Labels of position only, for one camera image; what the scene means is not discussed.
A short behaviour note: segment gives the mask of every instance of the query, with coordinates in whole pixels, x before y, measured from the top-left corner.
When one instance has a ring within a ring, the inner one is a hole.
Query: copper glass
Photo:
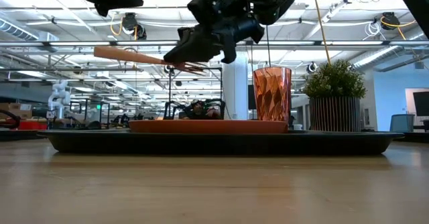
[[[289,120],[292,71],[268,67],[253,72],[257,118],[264,121]]]

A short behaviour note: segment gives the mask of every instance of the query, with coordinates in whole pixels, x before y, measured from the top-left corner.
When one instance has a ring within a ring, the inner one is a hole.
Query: table surface
[[[220,158],[76,156],[45,139],[2,142],[0,185],[2,224],[427,224],[429,145]]]

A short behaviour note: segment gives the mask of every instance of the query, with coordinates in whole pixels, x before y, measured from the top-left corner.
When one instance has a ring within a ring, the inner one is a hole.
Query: wooden spatula
[[[192,74],[197,74],[200,76],[204,76],[200,72],[203,71],[203,69],[199,66],[194,66],[192,64],[189,64],[187,62],[181,62],[181,63],[170,63],[166,62],[164,60],[154,58],[151,56],[146,56],[145,54],[137,53],[137,52],[130,52],[127,50],[118,49],[115,47],[110,46],[96,46],[94,47],[94,56],[100,57],[100,58],[108,58],[108,59],[114,59],[114,60],[124,60],[124,61],[130,61],[130,62],[138,62],[138,63],[146,63],[146,64],[160,64],[160,65],[171,65],[177,68],[178,70],[189,72]]]

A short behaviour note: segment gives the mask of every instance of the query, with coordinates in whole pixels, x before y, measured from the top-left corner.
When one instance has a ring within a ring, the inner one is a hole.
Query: monitor
[[[429,116],[429,91],[413,93],[417,116]]]

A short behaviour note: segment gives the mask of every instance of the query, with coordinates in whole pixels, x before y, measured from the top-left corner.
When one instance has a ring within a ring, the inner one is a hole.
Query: green plant
[[[346,60],[323,64],[315,73],[306,76],[303,92],[316,97],[358,97],[363,98],[366,89],[363,77]]]

